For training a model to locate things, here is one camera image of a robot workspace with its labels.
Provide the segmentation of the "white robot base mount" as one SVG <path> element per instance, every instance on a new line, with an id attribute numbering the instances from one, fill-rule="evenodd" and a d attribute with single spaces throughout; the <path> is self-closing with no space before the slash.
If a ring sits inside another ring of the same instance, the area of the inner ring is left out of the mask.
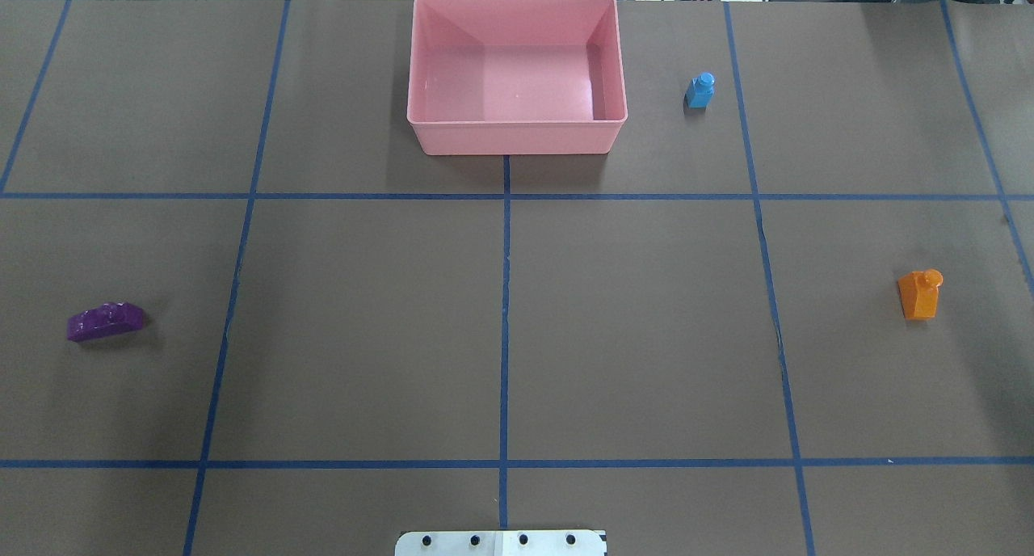
<path id="1" fill-rule="evenodd" d="M 410 531 L 395 555 L 608 555 L 604 531 L 591 529 Z"/>

